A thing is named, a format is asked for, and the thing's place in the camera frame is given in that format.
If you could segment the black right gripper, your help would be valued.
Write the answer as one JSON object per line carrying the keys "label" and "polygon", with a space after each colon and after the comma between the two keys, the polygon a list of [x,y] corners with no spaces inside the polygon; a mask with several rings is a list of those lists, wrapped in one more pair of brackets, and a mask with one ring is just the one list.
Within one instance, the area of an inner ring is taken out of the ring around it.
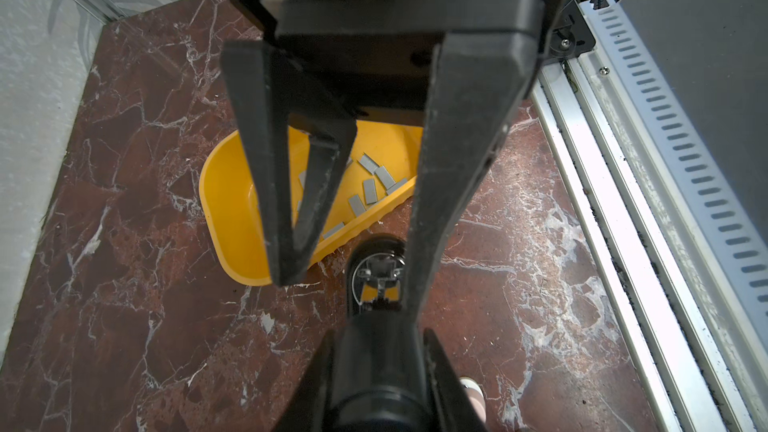
{"label": "black right gripper", "polygon": [[[418,317],[565,0],[231,1],[268,42],[226,43],[220,67],[274,284],[306,275],[356,139],[353,113],[414,126],[425,115],[403,295],[404,312]],[[290,129],[309,139],[297,211]]]}

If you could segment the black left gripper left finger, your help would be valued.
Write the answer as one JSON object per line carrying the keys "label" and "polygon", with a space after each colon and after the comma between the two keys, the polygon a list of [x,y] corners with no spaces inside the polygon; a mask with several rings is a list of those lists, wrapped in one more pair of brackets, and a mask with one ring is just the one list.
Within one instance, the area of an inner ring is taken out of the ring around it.
{"label": "black left gripper left finger", "polygon": [[284,412],[273,427],[278,431],[323,431],[327,411],[335,331],[323,336]]}

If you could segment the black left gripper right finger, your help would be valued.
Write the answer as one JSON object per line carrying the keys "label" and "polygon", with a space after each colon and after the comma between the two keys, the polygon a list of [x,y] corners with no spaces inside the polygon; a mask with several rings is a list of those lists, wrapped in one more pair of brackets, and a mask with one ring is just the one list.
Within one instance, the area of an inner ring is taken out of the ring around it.
{"label": "black left gripper right finger", "polygon": [[433,431],[486,431],[432,329],[424,330],[423,344],[435,416]]}

